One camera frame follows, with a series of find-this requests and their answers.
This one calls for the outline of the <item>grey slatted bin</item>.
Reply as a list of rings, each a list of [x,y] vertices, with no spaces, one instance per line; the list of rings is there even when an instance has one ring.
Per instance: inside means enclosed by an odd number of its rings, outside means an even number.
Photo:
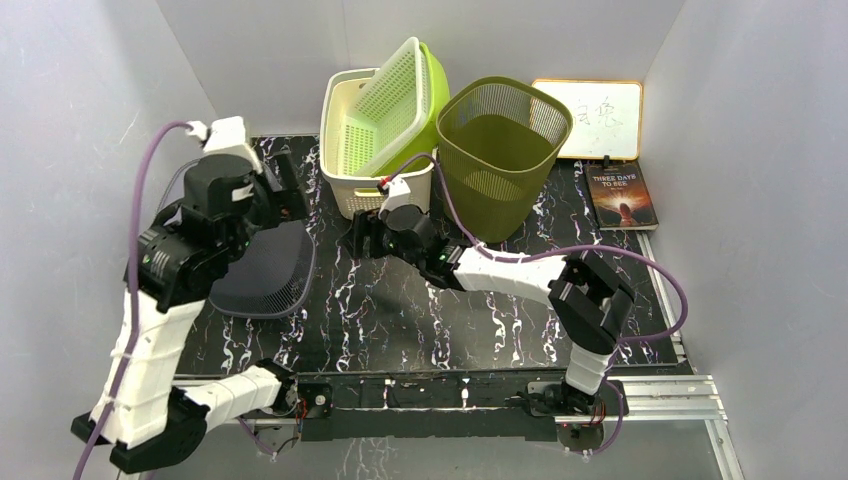
[[[213,284],[208,302],[229,316],[282,318],[305,302],[315,262],[315,242],[304,221],[263,230],[252,238],[244,256]]]

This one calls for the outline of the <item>olive green slatted bin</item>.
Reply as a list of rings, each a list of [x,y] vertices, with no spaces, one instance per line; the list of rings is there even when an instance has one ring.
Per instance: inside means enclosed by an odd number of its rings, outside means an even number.
[[[489,76],[456,94],[436,127],[452,219],[477,239],[499,243],[530,214],[574,120],[553,96]]]

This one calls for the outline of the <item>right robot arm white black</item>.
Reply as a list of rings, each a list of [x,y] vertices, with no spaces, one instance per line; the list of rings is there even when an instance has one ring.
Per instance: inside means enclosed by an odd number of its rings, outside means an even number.
[[[572,342],[565,378],[544,393],[524,393],[524,399],[540,414],[591,414],[601,403],[601,382],[635,293],[598,255],[533,260],[477,249],[443,236],[414,205],[356,212],[341,242],[356,259],[399,258],[440,289],[512,295],[551,308]]]

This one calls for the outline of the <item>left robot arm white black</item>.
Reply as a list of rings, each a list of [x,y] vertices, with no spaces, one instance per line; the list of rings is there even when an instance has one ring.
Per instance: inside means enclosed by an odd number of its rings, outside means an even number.
[[[200,386],[173,383],[213,285],[259,232],[308,216],[290,154],[275,163],[269,172],[234,154],[191,162],[182,196],[132,237],[109,377],[94,408],[71,425],[88,447],[110,446],[111,463],[124,474],[177,465],[209,431],[244,414],[267,409],[286,416],[297,408],[295,375],[270,359]]]

